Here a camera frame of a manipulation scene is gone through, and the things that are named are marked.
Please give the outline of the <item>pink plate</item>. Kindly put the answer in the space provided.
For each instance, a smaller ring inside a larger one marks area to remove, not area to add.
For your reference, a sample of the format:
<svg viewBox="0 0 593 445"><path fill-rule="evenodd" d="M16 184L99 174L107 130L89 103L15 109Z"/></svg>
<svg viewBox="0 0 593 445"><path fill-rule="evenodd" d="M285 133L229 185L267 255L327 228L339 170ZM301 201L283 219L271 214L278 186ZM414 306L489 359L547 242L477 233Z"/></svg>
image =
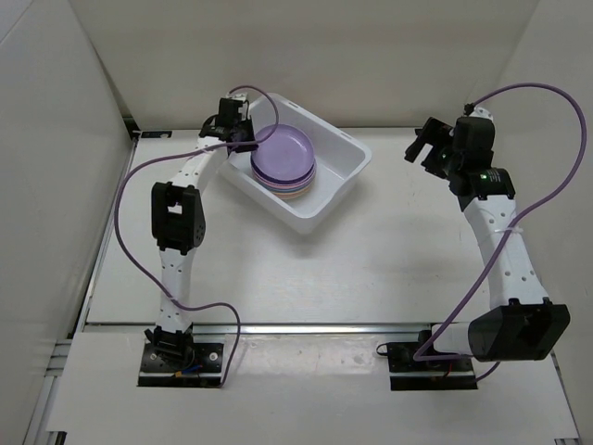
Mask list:
<svg viewBox="0 0 593 445"><path fill-rule="evenodd" d="M262 184L264 187L269 188L269 189L277 189L277 190L289 190L289 189L301 189L301 188L306 188L307 186L309 186L311 183L314 182L315 177L311 176L309 179L300 181L300 182L296 182L296 183L291 183L291 184L281 184L281 183L275 183L275 182L270 182L267 181L263 178L260 177L256 177L256 181L259 184Z"/></svg>
<svg viewBox="0 0 593 445"><path fill-rule="evenodd" d="M298 193L295 192L292 194L279 194L278 195L278 198L280 198L281 200L286 201L286 202L297 202L297 201L301 201L301 200L305 200L305 199L310 199L312 197L316 197L316 194L309 189L300 190Z"/></svg>

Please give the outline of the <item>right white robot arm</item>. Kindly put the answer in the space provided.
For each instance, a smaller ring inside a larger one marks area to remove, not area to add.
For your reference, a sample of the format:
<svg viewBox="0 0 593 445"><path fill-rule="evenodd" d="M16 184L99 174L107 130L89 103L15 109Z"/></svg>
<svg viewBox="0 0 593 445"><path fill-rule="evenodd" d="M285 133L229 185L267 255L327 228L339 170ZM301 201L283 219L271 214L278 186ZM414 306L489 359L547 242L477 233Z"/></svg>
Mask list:
<svg viewBox="0 0 593 445"><path fill-rule="evenodd" d="M429 118L405 151L414 162L425 146L424 170L448 182L472 227L484 263L478 281L487 283L489 310L458 323L453 315L433 326L413 355L426 370L448 360L479 362L541 361L571 321L564 304L555 304L536 277L517 216L509 173L493 166L495 125L479 108L452 125Z"/></svg>

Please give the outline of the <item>orange yellow plate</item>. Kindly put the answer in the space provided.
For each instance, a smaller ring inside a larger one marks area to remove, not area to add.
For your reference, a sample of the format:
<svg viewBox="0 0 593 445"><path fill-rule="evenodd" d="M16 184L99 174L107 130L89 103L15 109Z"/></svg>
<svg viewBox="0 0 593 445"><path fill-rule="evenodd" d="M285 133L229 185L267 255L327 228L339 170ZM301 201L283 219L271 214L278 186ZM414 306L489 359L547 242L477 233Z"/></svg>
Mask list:
<svg viewBox="0 0 593 445"><path fill-rule="evenodd" d="M280 192L280 191L273 191L272 193L283 200L291 200L291 199L296 199L299 197L303 197L306 196L309 191L311 190L311 187L304 187L298 190L290 190L290 191L284 191L284 192Z"/></svg>

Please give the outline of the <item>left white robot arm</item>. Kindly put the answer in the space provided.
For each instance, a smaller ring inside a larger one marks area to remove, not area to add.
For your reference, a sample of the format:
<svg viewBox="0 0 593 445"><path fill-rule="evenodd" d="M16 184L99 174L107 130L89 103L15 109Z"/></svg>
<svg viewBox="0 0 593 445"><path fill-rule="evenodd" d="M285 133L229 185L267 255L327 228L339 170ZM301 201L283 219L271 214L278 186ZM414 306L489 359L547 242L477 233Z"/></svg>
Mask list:
<svg viewBox="0 0 593 445"><path fill-rule="evenodd" d="M187 160L168 182L152 187L152 236L157 241L161 283L167 292L161 297L156 326L146 336L174 370L189 368L195 359L192 322L179 306L189 304L196 249L206 233L202 195L229 157L228 147L216 145L253 139L247 94L227 95L220 100L218 113L204 122L198 136L197 147L205 152Z"/></svg>

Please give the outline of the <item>purple plate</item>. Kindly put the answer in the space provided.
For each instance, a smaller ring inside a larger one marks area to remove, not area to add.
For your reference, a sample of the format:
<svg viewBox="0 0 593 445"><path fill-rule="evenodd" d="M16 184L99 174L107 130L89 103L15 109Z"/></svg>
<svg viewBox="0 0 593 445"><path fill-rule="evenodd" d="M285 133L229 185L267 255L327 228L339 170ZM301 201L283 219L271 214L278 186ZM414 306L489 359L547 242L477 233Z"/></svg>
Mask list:
<svg viewBox="0 0 593 445"><path fill-rule="evenodd" d="M257 167L252 167L251 171L254 174L254 176L257 179L263 180L264 182L267 183L271 183L271 184L280 184L280 185L289 185L289 184L298 184L298 183L302 183L307 181L309 178L313 177L316 173L317 170L317 165L314 164L309 171L300 176L297 177L296 179L290 179L290 180L281 180L278 178L273 178L269 175L264 174L261 170L259 170Z"/></svg>
<svg viewBox="0 0 593 445"><path fill-rule="evenodd" d="M309 137L298 128L279 124L273 134L251 153L250 161L264 177L292 182L312 169L314 147Z"/></svg>

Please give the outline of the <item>blue plate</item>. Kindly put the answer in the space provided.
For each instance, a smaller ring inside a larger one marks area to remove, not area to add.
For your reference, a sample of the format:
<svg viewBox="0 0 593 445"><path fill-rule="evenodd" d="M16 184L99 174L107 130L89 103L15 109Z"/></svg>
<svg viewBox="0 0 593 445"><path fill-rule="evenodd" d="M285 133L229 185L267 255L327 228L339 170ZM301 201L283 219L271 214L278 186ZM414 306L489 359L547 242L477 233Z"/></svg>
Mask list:
<svg viewBox="0 0 593 445"><path fill-rule="evenodd" d="M274 196L277 196L281 199L293 199L296 197L306 195L311 188L312 188L312 185L310 184L310 185L307 185L307 186L299 188L299 189L275 190L275 189L267 188L267 191L269 191Z"/></svg>
<svg viewBox="0 0 593 445"><path fill-rule="evenodd" d="M271 191L273 194L280 194L280 195L289 195L295 193L305 193L307 190L311 189L314 185L313 182L303 183L303 184L285 184L281 186L280 184L267 184L267 183L259 183L264 189Z"/></svg>

